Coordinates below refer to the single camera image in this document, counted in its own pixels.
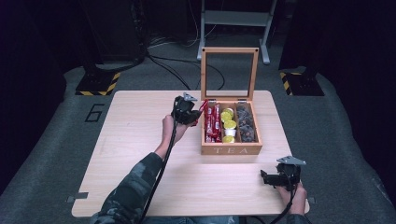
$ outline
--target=wire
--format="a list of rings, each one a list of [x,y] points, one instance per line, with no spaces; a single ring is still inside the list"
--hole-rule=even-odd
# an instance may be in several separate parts
[[[196,33],[196,36],[195,36],[195,40],[194,41],[192,41],[192,44],[189,44],[189,45],[182,45],[182,46],[184,46],[184,47],[191,47],[192,45],[194,45],[196,42],[197,42],[197,40],[199,40],[199,32],[198,32],[198,25],[197,25],[197,21],[195,20],[195,17],[194,17],[194,13],[192,12],[192,7],[191,7],[191,0],[189,0],[189,6],[190,6],[190,12],[191,12],[191,15],[192,15],[192,19],[194,20],[194,24],[195,24],[195,33]]]
[[[224,0],[222,0],[221,1],[221,8],[220,8],[220,11],[222,11],[223,10],[223,7],[224,7]],[[207,34],[205,35],[205,38],[207,37],[207,36],[209,36],[210,35],[210,33],[212,33],[212,31],[214,31],[215,30],[215,28],[216,28],[216,26],[217,26],[217,24],[215,24],[214,26],[213,26],[213,28],[209,31],[209,32],[207,32]]]
[[[181,62],[181,63],[189,63],[189,64],[192,64],[192,65],[195,65],[195,66],[197,66],[196,64],[201,64],[200,62],[196,62],[196,61],[189,61],[189,60],[182,60],[182,59],[172,59],[172,58],[163,58],[163,57],[154,56],[154,55],[150,55],[150,57],[156,58],[156,59],[161,59],[161,60],[167,60],[167,61],[174,61],[174,62]],[[213,70],[215,70],[216,72],[219,73],[222,82],[221,82],[220,87],[218,87],[218,91],[221,90],[221,89],[224,87],[224,85],[225,85],[225,77],[224,77],[224,75],[223,75],[223,74],[220,72],[220,70],[217,69],[216,67],[214,67],[214,66],[212,66],[212,65],[210,65],[210,64],[207,64],[207,66],[210,67],[210,68],[212,68]]]
[[[158,62],[151,55],[149,55],[149,53],[147,54],[147,56],[154,63],[158,64],[160,67],[162,67],[163,69],[165,69],[166,71],[168,71],[169,73],[174,75],[179,81],[181,81],[181,83],[187,88],[187,90],[189,90],[189,91],[191,90],[189,84],[187,84],[187,82],[184,80],[184,78],[181,77],[180,74],[174,68],[170,67],[169,65],[167,65],[165,63]]]
[[[291,205],[292,205],[292,201],[293,201],[295,192],[293,193],[292,184],[291,184],[291,182],[290,182],[290,178],[289,178],[288,175],[287,175],[287,177],[288,177],[289,189],[290,189],[290,201],[289,201],[289,203],[286,205],[286,207],[285,207],[285,209],[283,210],[283,212],[282,212],[281,214],[279,214],[279,216],[277,216],[270,224],[275,224],[275,223],[277,223],[283,216],[285,216],[285,215],[289,212],[289,210],[290,210],[290,208],[291,208]]]
[[[168,39],[168,37],[164,37],[164,36],[160,36],[160,37],[153,37],[150,41],[149,41],[149,46],[152,45],[157,45],[157,44],[162,44],[164,40]]]
[[[165,158],[163,159],[163,166],[161,168],[160,173],[158,174],[158,177],[157,177],[157,179],[156,179],[156,181],[154,183],[154,186],[152,187],[151,193],[150,193],[150,195],[148,197],[148,201],[146,202],[145,209],[143,211],[142,217],[139,220],[139,223],[142,223],[143,220],[145,219],[146,213],[149,210],[149,205],[151,204],[151,200],[152,200],[152,198],[154,196],[155,190],[157,189],[158,185],[160,184],[161,178],[163,178],[163,173],[165,171],[166,163],[168,163],[169,156],[171,155],[172,147],[173,147],[173,145],[175,143],[176,128],[177,128],[177,120],[175,118],[175,114],[176,114],[175,113],[175,103],[176,102],[174,102],[174,104],[173,104],[173,113],[172,113],[173,114],[173,120],[174,120],[174,127],[173,127],[173,130],[172,130],[171,140],[169,142],[169,146],[168,146],[168,150],[166,151]]]
[[[197,85],[195,86],[195,90],[198,90],[199,84],[201,84],[201,79],[199,79]]]
[[[307,216],[304,216],[304,217],[305,217],[306,221],[307,221],[309,224],[312,224],[312,222],[308,219]]]
[[[264,222],[264,220],[262,220],[260,217],[253,217],[253,218],[255,218],[255,219],[257,219],[257,220],[259,220],[260,221],[260,223],[262,223],[262,224],[265,224],[265,222]]]

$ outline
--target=person's arm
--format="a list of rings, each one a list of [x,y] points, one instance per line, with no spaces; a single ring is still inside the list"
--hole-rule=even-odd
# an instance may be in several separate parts
[[[282,198],[283,204],[286,206],[290,201],[290,192],[282,187],[276,187],[276,189]],[[289,214],[286,218],[288,224],[309,223],[305,217],[305,200],[306,190],[301,183],[298,183]]]
[[[174,127],[173,118],[163,119],[163,138],[154,152],[149,153],[136,164],[131,172],[107,196],[100,212],[91,218],[91,224],[137,223],[142,217],[156,176],[160,172],[163,159],[169,148]],[[188,126],[177,125],[175,143],[180,140]]]

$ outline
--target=gray carpet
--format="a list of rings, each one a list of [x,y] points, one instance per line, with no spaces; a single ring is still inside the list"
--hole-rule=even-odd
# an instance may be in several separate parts
[[[258,47],[258,35],[229,35],[209,39],[207,46]],[[318,75],[324,97],[288,96],[277,70],[283,35],[269,48],[270,65],[259,63],[256,90],[273,94],[291,152],[307,162],[302,179],[308,190],[312,223],[396,223],[396,213],[381,188],[375,171],[365,162],[354,141],[347,114],[332,84]],[[191,47],[166,44],[149,48],[155,56],[196,60],[198,43]],[[161,61],[175,68],[192,89],[200,70],[190,63]],[[107,64],[117,67],[122,64]],[[113,94],[76,96],[82,68],[64,74],[64,102],[29,158],[0,197],[0,223],[88,223],[71,215],[73,204],[65,200],[78,192]],[[227,77],[224,90],[237,85]],[[173,75],[146,59],[120,75],[115,91],[186,90]],[[98,122],[85,122],[94,104],[102,110]],[[263,217],[269,223],[274,217]],[[247,223],[259,223],[252,217]]]

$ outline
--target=wooden table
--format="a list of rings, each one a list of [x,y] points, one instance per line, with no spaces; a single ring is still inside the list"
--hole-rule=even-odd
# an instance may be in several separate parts
[[[199,91],[189,94],[200,100]],[[183,91],[118,91],[100,132],[72,214],[90,217],[131,168],[161,142],[162,119]],[[201,155],[200,125],[189,128],[174,146],[148,216],[252,216],[279,214],[280,197],[264,185],[260,169],[276,174],[276,159],[291,155],[269,91],[253,98],[262,134],[259,155]]]

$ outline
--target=yellow and black warning tape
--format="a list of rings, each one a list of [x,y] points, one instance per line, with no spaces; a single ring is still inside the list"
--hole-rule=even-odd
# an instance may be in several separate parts
[[[301,73],[291,73],[293,75],[300,75]],[[290,84],[288,80],[286,79],[286,73],[280,73],[280,78],[282,78],[283,82],[283,87],[285,88],[286,94],[287,95],[293,95],[293,92],[291,91]]]
[[[119,80],[120,73],[117,73],[114,75],[113,79],[111,80],[110,85],[108,86],[106,91],[76,91],[76,95],[110,95],[111,92],[114,91],[114,88],[116,88],[117,81]]]

